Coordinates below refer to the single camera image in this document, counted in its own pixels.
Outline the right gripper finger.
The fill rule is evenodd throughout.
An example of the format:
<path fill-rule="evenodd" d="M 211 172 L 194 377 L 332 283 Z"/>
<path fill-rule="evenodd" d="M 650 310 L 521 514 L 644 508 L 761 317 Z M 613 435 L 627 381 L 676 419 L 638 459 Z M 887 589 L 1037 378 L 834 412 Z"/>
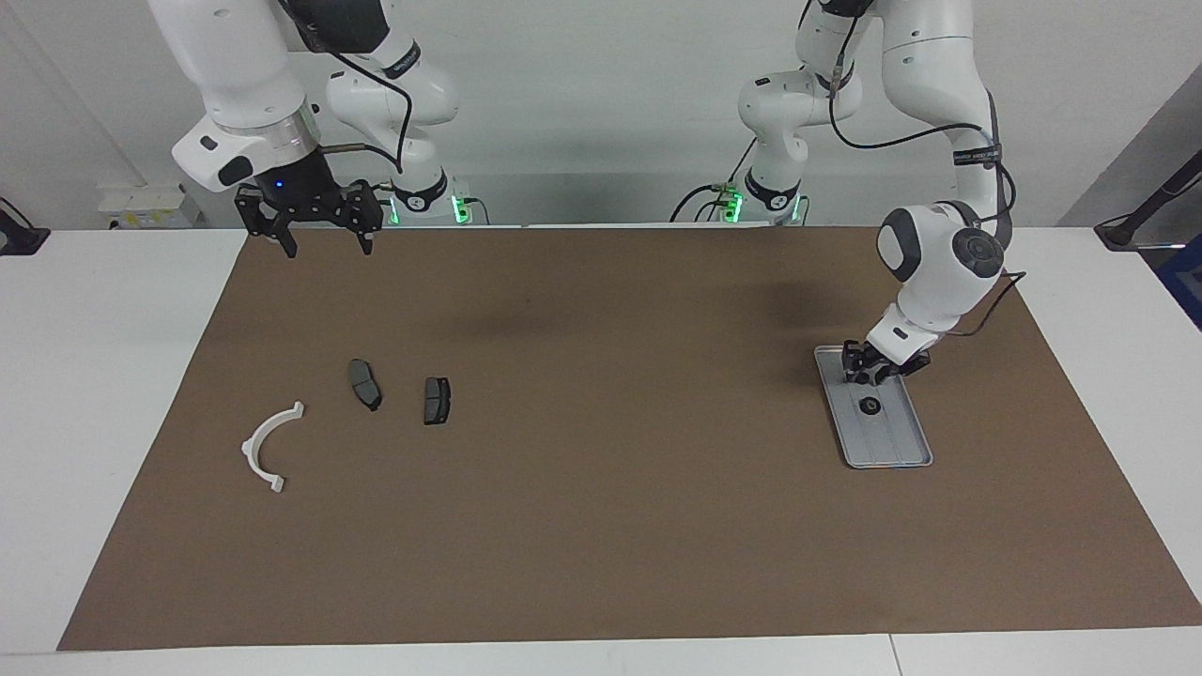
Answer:
<path fill-rule="evenodd" d="M 344 229 L 356 236 L 364 255 L 374 248 L 374 235 L 383 229 L 385 214 L 369 180 L 352 180 L 344 188 Z"/>
<path fill-rule="evenodd" d="M 252 237 L 266 237 L 282 248 L 286 257 L 296 257 L 298 244 L 291 227 L 293 219 L 288 210 L 276 209 L 273 215 L 263 210 L 264 192 L 252 185 L 238 185 L 236 189 L 236 209 L 243 225 Z"/>

